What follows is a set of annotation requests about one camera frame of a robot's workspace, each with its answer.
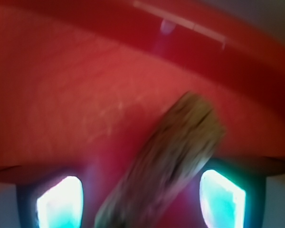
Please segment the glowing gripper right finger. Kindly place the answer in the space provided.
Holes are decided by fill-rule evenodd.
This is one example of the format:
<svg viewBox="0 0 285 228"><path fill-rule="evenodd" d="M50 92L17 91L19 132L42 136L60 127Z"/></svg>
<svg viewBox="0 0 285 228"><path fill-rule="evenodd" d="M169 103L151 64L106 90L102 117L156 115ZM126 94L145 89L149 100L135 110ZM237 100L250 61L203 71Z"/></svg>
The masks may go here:
<svg viewBox="0 0 285 228"><path fill-rule="evenodd" d="M260 228L265 176L237 160L210 159L201 170L199 204L208 228Z"/></svg>

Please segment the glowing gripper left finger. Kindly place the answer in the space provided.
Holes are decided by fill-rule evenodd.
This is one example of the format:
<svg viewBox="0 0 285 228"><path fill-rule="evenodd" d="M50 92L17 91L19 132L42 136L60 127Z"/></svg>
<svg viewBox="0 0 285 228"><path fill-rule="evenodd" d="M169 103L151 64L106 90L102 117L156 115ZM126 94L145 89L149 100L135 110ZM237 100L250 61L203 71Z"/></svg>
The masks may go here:
<svg viewBox="0 0 285 228"><path fill-rule="evenodd" d="M84 186L72 170L59 170L16 188L22 228L80 228Z"/></svg>

